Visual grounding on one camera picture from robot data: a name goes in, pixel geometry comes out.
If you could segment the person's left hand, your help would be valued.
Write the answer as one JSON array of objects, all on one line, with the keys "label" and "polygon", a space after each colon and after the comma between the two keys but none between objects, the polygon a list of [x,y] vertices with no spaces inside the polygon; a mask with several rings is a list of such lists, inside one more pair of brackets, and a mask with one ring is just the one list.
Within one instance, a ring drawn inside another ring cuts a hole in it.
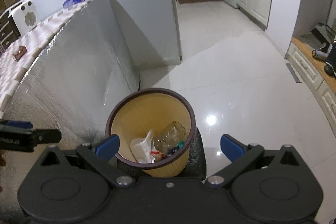
[{"label": "person's left hand", "polygon": [[0,166],[1,167],[6,165],[6,159],[4,157],[5,153],[6,153],[6,151],[1,149],[1,151],[0,151]]}]

